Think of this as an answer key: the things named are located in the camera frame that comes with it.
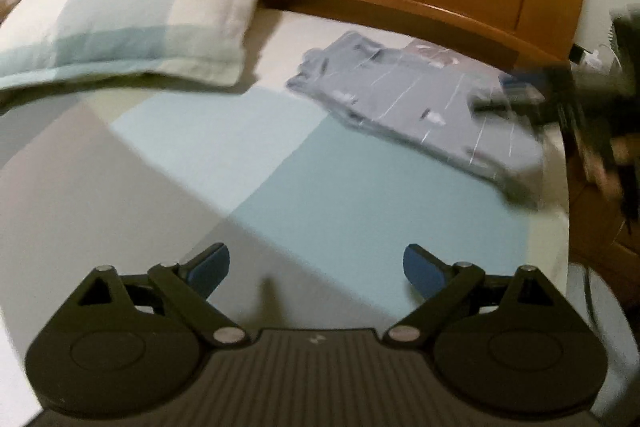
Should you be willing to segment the person's right hand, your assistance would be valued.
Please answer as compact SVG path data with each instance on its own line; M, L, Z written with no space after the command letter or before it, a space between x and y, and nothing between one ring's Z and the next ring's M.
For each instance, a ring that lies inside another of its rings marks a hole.
M630 165L639 158L639 135L628 135L611 140L611 151L616 166ZM613 167L606 167L601 156L596 154L590 160L592 181L609 200L620 200L623 196L620 175Z

